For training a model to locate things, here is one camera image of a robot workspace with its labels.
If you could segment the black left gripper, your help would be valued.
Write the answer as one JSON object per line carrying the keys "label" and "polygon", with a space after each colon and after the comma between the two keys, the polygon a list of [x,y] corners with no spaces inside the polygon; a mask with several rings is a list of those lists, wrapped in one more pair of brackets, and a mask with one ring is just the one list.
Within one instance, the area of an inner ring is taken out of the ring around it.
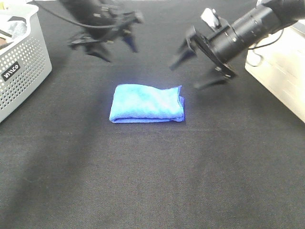
{"label": "black left gripper", "polygon": [[133,53],[138,53],[138,47],[132,33],[132,24],[143,23],[144,17],[140,11],[111,14],[110,18],[100,17],[99,22],[109,22],[108,25],[84,25],[84,31],[72,36],[68,45],[70,47],[85,46],[87,55],[95,56],[106,62],[112,61],[111,53],[101,42],[112,42],[121,37]]}

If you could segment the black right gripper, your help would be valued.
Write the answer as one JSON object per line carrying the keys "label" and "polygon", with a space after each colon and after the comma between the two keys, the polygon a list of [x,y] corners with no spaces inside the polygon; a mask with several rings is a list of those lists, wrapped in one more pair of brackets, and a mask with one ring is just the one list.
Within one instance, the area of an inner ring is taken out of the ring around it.
{"label": "black right gripper", "polygon": [[[196,51],[199,49],[216,65],[215,69],[219,71],[224,78],[233,79],[236,76],[236,72],[230,64],[228,64],[228,61],[221,59],[220,55],[214,50],[212,42],[194,26],[186,31],[185,41],[187,47],[190,49],[182,50],[171,58],[169,68],[172,71],[178,68],[182,63],[195,57],[197,55]],[[195,82],[193,86],[196,90],[204,90],[212,86],[225,84],[226,79],[224,78],[206,78]]]}

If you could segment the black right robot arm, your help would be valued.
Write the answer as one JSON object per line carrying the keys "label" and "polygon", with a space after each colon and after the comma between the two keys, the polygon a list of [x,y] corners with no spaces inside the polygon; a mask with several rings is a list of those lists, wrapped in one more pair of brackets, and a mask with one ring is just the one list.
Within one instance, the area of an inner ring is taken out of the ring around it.
{"label": "black right robot arm", "polygon": [[236,73],[229,65],[231,59],[258,43],[269,34],[289,27],[305,17],[303,0],[259,0],[244,16],[230,24],[215,9],[206,8],[201,19],[212,30],[204,36],[195,27],[187,30],[185,39],[169,63],[171,70],[201,50],[215,68],[203,80],[195,83],[196,89],[224,84]]}

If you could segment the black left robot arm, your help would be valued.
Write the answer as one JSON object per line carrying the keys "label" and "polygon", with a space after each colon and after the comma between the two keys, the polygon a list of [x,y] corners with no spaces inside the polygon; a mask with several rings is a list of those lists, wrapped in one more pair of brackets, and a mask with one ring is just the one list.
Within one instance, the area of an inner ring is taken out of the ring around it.
{"label": "black left robot arm", "polygon": [[82,46],[87,55],[111,62],[111,54],[103,44],[120,37],[132,52],[138,52],[132,25],[143,23],[140,11],[125,10],[114,0],[61,0],[60,4],[82,27],[69,41],[72,49]]}

